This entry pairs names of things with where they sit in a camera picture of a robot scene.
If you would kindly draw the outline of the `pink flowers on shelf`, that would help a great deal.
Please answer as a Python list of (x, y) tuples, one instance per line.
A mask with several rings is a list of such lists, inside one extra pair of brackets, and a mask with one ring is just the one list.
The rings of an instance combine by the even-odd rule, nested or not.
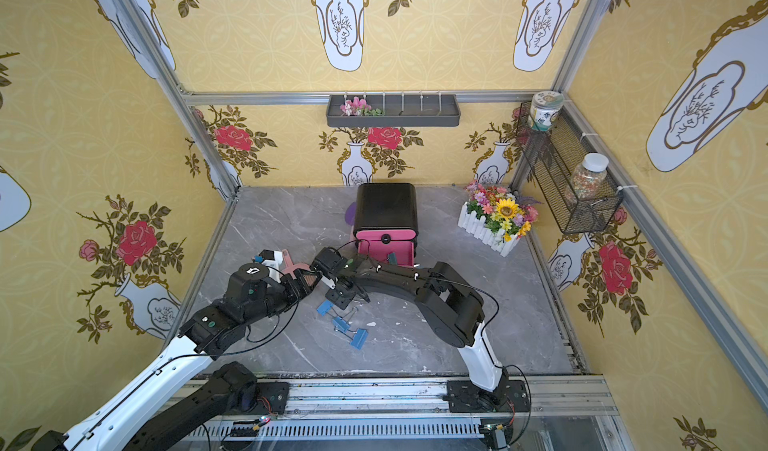
[(357, 96), (345, 99), (339, 109), (343, 116), (381, 116), (383, 114), (381, 108), (374, 108), (365, 98)]

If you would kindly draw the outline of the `black pink drawer cabinet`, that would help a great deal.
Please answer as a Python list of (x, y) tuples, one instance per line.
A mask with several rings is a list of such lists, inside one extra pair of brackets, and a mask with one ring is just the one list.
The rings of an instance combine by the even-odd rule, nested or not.
[(412, 267), (417, 248), (416, 188), (410, 183), (365, 183), (357, 190), (353, 237), (359, 254), (387, 262), (394, 252), (399, 266)]

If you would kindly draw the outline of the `clear jar white lid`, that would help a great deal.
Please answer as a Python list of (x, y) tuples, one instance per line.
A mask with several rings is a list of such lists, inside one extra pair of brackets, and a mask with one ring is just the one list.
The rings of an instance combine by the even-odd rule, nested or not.
[(607, 176), (609, 159), (601, 153), (588, 153), (571, 174), (565, 197), (569, 203), (594, 198)]

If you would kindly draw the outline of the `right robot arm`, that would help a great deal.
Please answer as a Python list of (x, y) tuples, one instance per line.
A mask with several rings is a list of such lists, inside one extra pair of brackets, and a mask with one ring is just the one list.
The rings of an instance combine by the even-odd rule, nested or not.
[(370, 293), (413, 303), (433, 333), (456, 348), (468, 371), (467, 380), (446, 384), (444, 400), (452, 413), (524, 413), (531, 410), (527, 379), (515, 379), (501, 365), (486, 327), (480, 290), (453, 267), (438, 262), (431, 268), (400, 266), (355, 254), (344, 257), (332, 247), (322, 249), (310, 270), (328, 286), (326, 298), (339, 308)]

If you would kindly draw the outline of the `blue binder clip upper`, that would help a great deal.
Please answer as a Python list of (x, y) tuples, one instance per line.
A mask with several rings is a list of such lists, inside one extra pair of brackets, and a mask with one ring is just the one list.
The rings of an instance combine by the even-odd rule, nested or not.
[(326, 316), (333, 311), (333, 307), (334, 305), (331, 301), (325, 300), (316, 308), (316, 311), (320, 316)]

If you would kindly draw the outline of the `purple toy shovel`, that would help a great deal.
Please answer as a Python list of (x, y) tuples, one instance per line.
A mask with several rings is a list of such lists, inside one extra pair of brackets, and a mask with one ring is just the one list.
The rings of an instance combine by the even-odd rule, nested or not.
[(350, 226), (354, 225), (356, 209), (357, 209), (357, 203), (352, 202), (345, 211), (345, 222)]

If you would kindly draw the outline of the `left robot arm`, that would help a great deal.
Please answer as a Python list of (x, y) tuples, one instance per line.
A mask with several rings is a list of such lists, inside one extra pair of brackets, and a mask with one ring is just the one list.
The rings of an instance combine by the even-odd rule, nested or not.
[(121, 450), (176, 391), (229, 354), (249, 325), (286, 312), (311, 294), (322, 276), (282, 273), (262, 263), (234, 272), (224, 295), (194, 313), (149, 364), (106, 404), (67, 432), (48, 431), (34, 450)]

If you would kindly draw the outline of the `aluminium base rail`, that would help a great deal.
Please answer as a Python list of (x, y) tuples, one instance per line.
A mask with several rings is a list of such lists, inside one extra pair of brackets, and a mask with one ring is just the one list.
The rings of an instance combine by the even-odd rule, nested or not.
[(603, 450), (630, 450), (627, 428), (597, 375), (505, 377), (495, 392), (459, 377), (261, 379), (225, 373), (193, 380), (159, 401), (128, 434), (127, 448), (165, 450), (183, 439), (472, 439), (550, 450), (564, 429), (554, 418), (585, 418)]

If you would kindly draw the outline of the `blue binder clip middle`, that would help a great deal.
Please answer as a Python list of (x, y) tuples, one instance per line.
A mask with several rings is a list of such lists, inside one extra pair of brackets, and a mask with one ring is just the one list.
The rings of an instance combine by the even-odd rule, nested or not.
[(342, 317), (334, 317), (332, 322), (334, 329), (341, 333), (347, 333), (350, 329), (350, 324)]

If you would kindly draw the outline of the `blue binder clip lower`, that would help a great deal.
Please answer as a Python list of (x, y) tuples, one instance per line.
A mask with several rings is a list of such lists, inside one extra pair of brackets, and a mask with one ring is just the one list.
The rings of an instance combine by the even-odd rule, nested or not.
[(368, 330), (367, 329), (357, 329), (352, 336), (352, 339), (350, 341), (350, 345), (354, 347), (355, 349), (361, 350), (367, 340), (368, 337)]

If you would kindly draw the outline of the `jar with green label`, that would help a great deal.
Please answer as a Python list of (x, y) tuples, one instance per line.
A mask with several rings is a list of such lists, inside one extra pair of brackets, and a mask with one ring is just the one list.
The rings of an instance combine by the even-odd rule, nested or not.
[(535, 131), (549, 131), (559, 117), (564, 102), (563, 94), (557, 91), (535, 93), (529, 107), (528, 126)]

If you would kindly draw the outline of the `blue binder clip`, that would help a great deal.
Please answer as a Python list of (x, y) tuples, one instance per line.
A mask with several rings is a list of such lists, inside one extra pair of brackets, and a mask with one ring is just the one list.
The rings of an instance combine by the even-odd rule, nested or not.
[(350, 345), (354, 347), (355, 349), (361, 350), (367, 340), (368, 337), (368, 330), (367, 329), (357, 329), (352, 336), (352, 339), (350, 341)]
[(316, 311), (320, 316), (326, 316), (333, 311), (333, 307), (334, 305), (331, 301), (325, 300), (316, 308)]
[(350, 329), (350, 324), (342, 317), (334, 317), (332, 322), (334, 329), (341, 333), (347, 333)]

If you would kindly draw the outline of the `grey wall shelf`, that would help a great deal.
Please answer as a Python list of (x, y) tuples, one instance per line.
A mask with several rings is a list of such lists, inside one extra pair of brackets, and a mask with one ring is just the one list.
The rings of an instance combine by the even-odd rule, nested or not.
[[(365, 98), (381, 116), (343, 116), (339, 106), (345, 99)], [(330, 127), (456, 127), (462, 113), (455, 94), (426, 92), (382, 92), (332, 94), (326, 107)]]

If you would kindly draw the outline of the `flower planter white fence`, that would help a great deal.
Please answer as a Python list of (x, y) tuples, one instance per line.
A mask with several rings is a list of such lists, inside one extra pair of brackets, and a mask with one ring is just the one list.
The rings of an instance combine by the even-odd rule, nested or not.
[(468, 196), (459, 213), (458, 227), (507, 257), (537, 221), (539, 201), (477, 180), (470, 182), (465, 191)]

